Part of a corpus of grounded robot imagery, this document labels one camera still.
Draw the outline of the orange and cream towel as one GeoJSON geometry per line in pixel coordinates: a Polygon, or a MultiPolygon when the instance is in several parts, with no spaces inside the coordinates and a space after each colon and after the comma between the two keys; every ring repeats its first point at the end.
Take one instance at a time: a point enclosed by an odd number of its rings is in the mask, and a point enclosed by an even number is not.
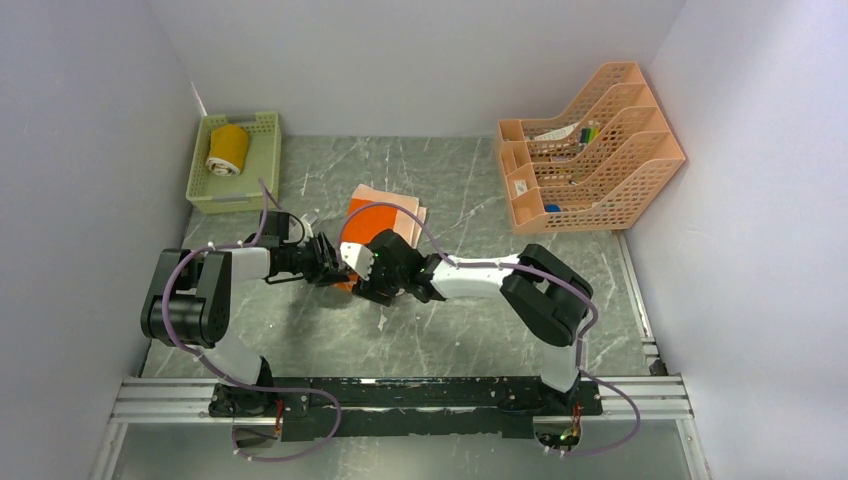
{"type": "Polygon", "coordinates": [[[363,206],[378,202],[390,203],[393,207],[377,206],[357,214],[342,229],[337,243],[367,245],[379,233],[391,229],[411,247],[416,247],[422,233],[421,226],[409,215],[398,210],[396,205],[414,213],[419,220],[424,221],[427,210],[421,206],[420,199],[360,184],[352,194],[347,214],[350,215],[363,206]]]}

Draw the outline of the brown yellow bear towel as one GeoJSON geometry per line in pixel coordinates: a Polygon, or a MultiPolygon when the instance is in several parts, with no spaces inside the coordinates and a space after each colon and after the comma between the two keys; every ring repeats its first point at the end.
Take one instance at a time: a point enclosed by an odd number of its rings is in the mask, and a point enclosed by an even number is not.
{"type": "Polygon", "coordinates": [[[246,163],[250,137],[241,126],[226,124],[211,131],[206,168],[216,176],[239,176],[246,163]]]}

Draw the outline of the orange plastic file organizer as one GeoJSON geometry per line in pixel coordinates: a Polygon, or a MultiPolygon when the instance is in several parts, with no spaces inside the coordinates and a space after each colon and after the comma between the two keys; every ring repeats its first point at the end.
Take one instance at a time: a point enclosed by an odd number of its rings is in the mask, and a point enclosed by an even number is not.
{"type": "Polygon", "coordinates": [[[501,119],[494,156],[516,234],[627,230],[686,157],[639,65],[601,65],[553,118],[501,119]],[[580,131],[600,132],[585,148],[580,131]],[[567,138],[536,135],[577,123],[567,138]]]}

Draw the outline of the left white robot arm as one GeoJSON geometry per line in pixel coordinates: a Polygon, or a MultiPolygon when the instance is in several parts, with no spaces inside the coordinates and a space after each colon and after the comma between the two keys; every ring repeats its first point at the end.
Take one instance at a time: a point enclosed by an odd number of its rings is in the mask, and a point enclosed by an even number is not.
{"type": "Polygon", "coordinates": [[[143,334],[207,363],[224,383],[238,386],[236,400],[249,414],[273,409],[277,388],[266,359],[230,330],[234,285],[303,281],[324,287],[347,281],[327,236],[288,213],[272,211],[260,229],[231,247],[161,252],[140,314],[143,334]]]}

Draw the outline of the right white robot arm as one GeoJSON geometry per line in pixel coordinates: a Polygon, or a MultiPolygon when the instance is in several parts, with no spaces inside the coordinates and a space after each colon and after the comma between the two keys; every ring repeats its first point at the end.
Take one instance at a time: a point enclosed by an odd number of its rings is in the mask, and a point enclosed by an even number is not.
{"type": "Polygon", "coordinates": [[[518,254],[485,259],[423,255],[384,230],[367,244],[342,243],[340,258],[357,276],[353,293],[385,306],[401,293],[421,303],[505,301],[544,346],[542,406],[562,414],[576,403],[582,335],[597,316],[594,291],[545,247],[529,244],[518,254]]]}

